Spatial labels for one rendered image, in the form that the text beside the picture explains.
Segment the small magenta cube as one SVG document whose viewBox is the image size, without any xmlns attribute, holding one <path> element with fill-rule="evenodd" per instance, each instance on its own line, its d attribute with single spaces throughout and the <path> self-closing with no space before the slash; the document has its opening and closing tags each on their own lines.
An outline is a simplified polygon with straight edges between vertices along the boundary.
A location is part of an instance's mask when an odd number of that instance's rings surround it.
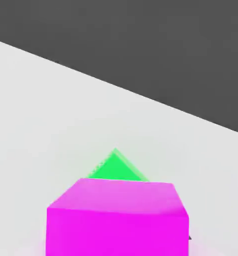
<svg viewBox="0 0 238 256">
<path fill-rule="evenodd" d="M 188 256 L 173 184 L 82 178 L 47 209 L 45 256 Z"/>
</svg>

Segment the small green cube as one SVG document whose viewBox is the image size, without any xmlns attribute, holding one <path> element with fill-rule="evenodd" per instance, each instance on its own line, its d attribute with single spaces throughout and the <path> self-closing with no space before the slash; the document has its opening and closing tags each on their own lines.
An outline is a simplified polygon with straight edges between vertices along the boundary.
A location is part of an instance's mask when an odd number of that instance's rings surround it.
<svg viewBox="0 0 238 256">
<path fill-rule="evenodd" d="M 88 174 L 87 178 L 149 181 L 148 178 L 116 148 Z"/>
</svg>

